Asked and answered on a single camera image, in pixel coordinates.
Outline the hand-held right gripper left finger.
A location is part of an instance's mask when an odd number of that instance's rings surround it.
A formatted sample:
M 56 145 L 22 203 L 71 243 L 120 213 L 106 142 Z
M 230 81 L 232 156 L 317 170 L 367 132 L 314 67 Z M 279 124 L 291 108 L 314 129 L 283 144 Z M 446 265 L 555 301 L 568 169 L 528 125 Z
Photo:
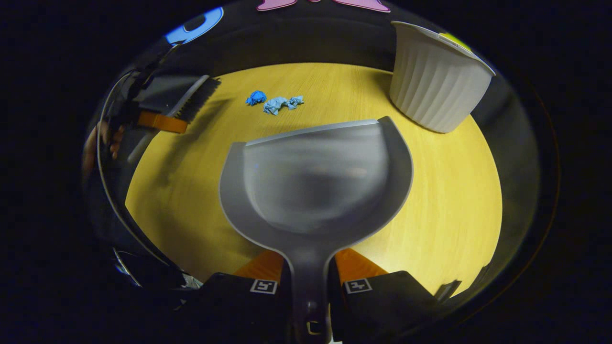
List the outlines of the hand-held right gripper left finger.
M 184 305 L 191 344 L 290 344 L 288 268 L 266 251 L 234 274 L 216 273 Z

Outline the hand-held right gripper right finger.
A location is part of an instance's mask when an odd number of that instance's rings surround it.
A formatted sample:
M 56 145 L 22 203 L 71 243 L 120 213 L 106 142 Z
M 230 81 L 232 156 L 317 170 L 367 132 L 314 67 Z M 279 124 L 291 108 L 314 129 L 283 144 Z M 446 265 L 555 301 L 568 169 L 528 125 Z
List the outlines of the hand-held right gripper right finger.
M 433 317 L 438 301 L 405 270 L 387 272 L 348 248 L 330 263 L 332 338 L 387 344 Z

